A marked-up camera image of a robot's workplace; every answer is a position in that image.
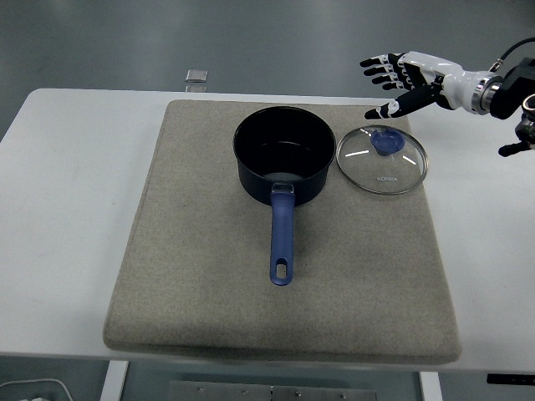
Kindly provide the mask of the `white and black hand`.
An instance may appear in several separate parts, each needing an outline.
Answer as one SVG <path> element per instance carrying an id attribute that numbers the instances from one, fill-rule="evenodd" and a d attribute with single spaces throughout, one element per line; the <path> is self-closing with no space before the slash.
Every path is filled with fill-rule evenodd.
<path id="1" fill-rule="evenodd" d="M 426 53 L 385 53 L 360 62 L 364 75 L 384 90 L 404 89 L 401 96 L 365 113 L 366 119 L 398 118 L 430 104 L 474 112 L 472 100 L 485 71 L 466 71 L 452 61 Z"/>

